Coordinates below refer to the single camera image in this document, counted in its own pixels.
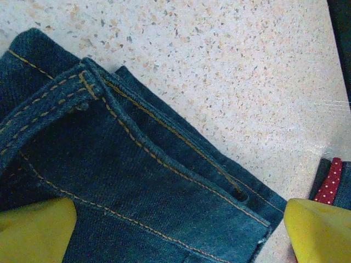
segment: yellow object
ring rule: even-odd
[[[284,224],[299,263],[351,262],[351,211],[291,199]]]
[[[58,198],[0,213],[0,262],[62,262],[76,209]]]

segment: dark fabric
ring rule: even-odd
[[[346,91],[351,102],[351,1],[328,0],[328,6]]]
[[[0,65],[0,210],[71,198],[64,262],[252,262],[281,221],[285,200],[126,68],[35,29]]]
[[[342,165],[340,183],[333,205],[351,210],[351,162],[343,162]]]
[[[316,177],[314,179],[312,189],[309,193],[308,199],[314,200],[317,195],[319,188],[322,186],[324,180],[327,178],[331,166],[331,161],[322,158],[319,162]]]

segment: blue denim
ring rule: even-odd
[[[351,162],[342,163],[340,183],[333,205],[351,210]]]
[[[125,67],[37,29],[0,60],[0,210],[71,198],[64,262],[253,262],[286,201]]]

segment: folded denim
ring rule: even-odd
[[[252,262],[286,201],[137,81],[37,29],[0,60],[1,205],[71,198],[64,262]]]

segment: denim fabric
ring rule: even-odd
[[[71,198],[64,262],[252,262],[286,201],[123,67],[39,30],[0,60],[0,210]]]
[[[351,210],[351,162],[342,163],[340,183],[333,205]]]

